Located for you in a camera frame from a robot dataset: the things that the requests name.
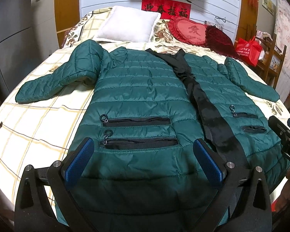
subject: wooden chair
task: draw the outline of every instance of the wooden chair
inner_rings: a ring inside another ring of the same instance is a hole
[[[256,37],[256,39],[259,39],[264,45],[266,45],[266,47],[268,48],[268,51],[269,51],[268,59],[267,59],[266,63],[264,64],[260,60],[257,63],[256,69],[259,71],[258,75],[268,85],[270,85],[272,83],[272,79],[274,78],[274,84],[273,84],[274,89],[276,88],[278,78],[279,78],[279,75],[280,75],[280,72],[282,69],[282,65],[284,64],[286,50],[287,50],[287,46],[284,47],[284,51],[282,54],[279,54],[275,50],[276,37],[277,37],[277,35],[274,34],[273,40],[271,42]],[[278,67],[277,71],[270,69],[271,60],[272,60],[273,55],[275,55],[277,57],[277,59],[280,60],[279,67]]]

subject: floral curtain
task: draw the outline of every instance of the floral curtain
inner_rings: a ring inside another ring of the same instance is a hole
[[[276,91],[284,102],[290,93],[290,5],[286,0],[276,0],[276,44],[283,50],[287,46],[285,61],[277,83]]]

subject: zipper pull ring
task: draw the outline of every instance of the zipper pull ring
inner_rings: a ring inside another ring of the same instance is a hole
[[[100,120],[101,120],[102,122],[107,123],[107,122],[108,122],[108,116],[107,116],[106,114],[102,114],[102,115],[100,116]]]
[[[235,115],[235,107],[234,107],[234,105],[230,105],[230,110],[232,111],[232,114],[233,114],[233,116]]]
[[[102,144],[106,145],[108,137],[111,137],[112,135],[113,135],[113,131],[112,130],[109,130],[109,129],[105,130],[104,131],[104,140],[102,141]]]

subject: green puffer jacket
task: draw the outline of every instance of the green puffer jacket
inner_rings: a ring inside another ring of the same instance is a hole
[[[278,94],[251,79],[234,59],[227,58],[224,65],[208,56],[186,54],[185,59],[210,102],[230,125],[250,166],[263,168],[273,190],[290,163],[282,157],[280,139],[244,91],[271,101],[277,101]],[[204,134],[183,83],[172,67],[148,52],[120,47],[108,53],[87,40],[53,74],[26,82],[16,101],[46,100],[64,86],[85,79],[95,86],[95,92],[69,152],[85,137],[94,140],[95,151],[71,191],[76,202],[100,232],[186,231],[216,190],[192,151],[193,142],[204,139]],[[236,112],[257,118],[235,118],[230,105]],[[108,123],[100,120],[103,114]],[[124,121],[113,127],[113,119]],[[241,127],[248,125],[262,126],[266,132],[246,133]],[[106,130],[113,135],[104,146]],[[146,139],[143,149],[132,145],[130,150],[122,150],[125,142],[118,139],[134,138]],[[64,222],[59,209],[57,217]]]

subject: metal screw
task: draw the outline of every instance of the metal screw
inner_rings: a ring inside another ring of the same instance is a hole
[[[31,168],[32,168],[32,166],[31,166],[31,165],[28,165],[28,166],[25,167],[25,170],[26,170],[26,171],[30,171]]]
[[[259,166],[256,167],[256,170],[257,170],[259,173],[262,172],[262,168],[259,167]]]
[[[53,163],[53,166],[54,167],[59,167],[61,165],[61,161],[60,160],[56,160],[54,163]]]
[[[233,162],[227,162],[227,167],[228,168],[234,168],[234,163]]]

